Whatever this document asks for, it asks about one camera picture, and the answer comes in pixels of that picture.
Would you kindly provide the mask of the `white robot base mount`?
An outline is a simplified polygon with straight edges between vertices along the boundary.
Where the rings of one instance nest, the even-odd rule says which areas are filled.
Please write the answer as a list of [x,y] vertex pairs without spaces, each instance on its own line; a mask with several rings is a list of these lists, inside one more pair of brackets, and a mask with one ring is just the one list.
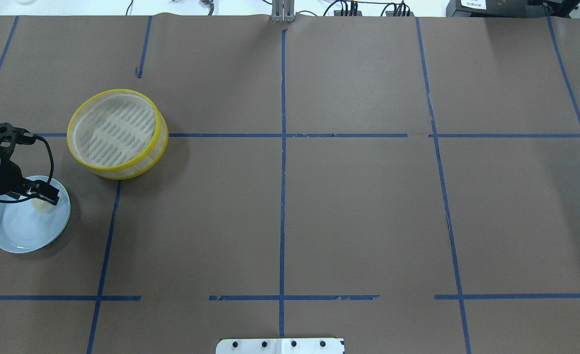
[[339,338],[252,338],[224,339],[216,345],[216,354],[344,354],[346,346]]

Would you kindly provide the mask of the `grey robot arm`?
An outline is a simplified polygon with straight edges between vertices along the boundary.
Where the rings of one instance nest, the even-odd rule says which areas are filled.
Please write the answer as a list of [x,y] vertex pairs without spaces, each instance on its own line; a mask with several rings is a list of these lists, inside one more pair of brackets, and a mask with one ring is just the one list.
[[[46,178],[31,180],[23,176],[20,166],[11,160],[16,145],[29,146],[37,141],[44,143],[50,161]],[[54,158],[50,144],[41,135],[10,123],[0,123],[0,203],[19,204],[30,200],[41,200],[56,206],[60,200],[59,189],[52,184]]]

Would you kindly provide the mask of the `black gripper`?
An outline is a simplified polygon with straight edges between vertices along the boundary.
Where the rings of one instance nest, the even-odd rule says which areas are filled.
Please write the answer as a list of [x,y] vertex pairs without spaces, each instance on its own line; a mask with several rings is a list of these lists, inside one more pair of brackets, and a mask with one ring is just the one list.
[[31,181],[23,177],[20,166],[11,161],[16,145],[32,145],[36,141],[42,141],[42,137],[25,128],[0,123],[0,195],[18,199],[20,196],[32,197],[38,193],[37,199],[56,206],[60,200],[58,181]]

